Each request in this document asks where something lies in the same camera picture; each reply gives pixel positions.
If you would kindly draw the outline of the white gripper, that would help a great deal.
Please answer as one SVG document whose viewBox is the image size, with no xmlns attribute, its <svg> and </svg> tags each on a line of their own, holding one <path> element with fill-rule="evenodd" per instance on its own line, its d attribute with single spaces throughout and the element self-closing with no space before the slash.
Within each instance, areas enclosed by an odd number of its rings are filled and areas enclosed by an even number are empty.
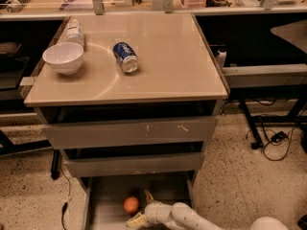
<svg viewBox="0 0 307 230">
<path fill-rule="evenodd" d="M 149 203 L 145 208 L 145 215 L 141 212 L 130 218 L 126 222 L 126 226 L 129 228 L 144 226 L 147 222 L 158 224 L 162 223 L 160 210 L 162 203 L 160 201 L 154 201 L 153 195 L 146 190 L 146 201 Z"/>
</svg>

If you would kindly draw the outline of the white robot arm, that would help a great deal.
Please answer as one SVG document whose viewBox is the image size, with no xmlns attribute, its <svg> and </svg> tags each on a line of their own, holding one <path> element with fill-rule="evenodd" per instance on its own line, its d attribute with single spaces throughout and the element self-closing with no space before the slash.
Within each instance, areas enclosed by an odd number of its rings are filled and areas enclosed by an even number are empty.
<svg viewBox="0 0 307 230">
<path fill-rule="evenodd" d="M 129 228 L 149 224 L 163 224 L 170 230 L 224 230 L 217 224 L 201 217 L 190 206 L 182 202 L 173 205 L 155 200 L 146 190 L 147 205 L 144 212 L 137 213 L 126 222 Z M 249 230 L 289 230 L 281 221 L 271 217 L 256 219 Z"/>
</svg>

